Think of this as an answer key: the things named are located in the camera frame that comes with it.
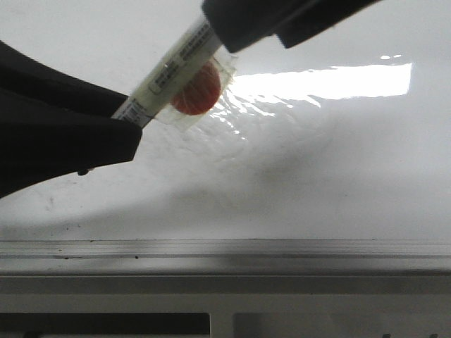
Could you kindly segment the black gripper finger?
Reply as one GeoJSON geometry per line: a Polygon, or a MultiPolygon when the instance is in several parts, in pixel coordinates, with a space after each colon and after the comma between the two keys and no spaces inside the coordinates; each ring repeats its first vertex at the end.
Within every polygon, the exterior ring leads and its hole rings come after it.
{"type": "Polygon", "coordinates": [[[300,9],[276,30],[276,36],[289,49],[376,3],[376,0],[301,1],[300,9]]]}
{"type": "Polygon", "coordinates": [[[126,95],[50,68],[1,43],[1,88],[77,113],[111,116],[126,95]]]}
{"type": "Polygon", "coordinates": [[[1,196],[131,161],[142,130],[111,117],[124,100],[101,88],[46,90],[37,98],[1,90],[1,196]]]}
{"type": "Polygon", "coordinates": [[[204,1],[202,11],[226,49],[236,53],[276,35],[300,6],[301,1],[204,1]]]}

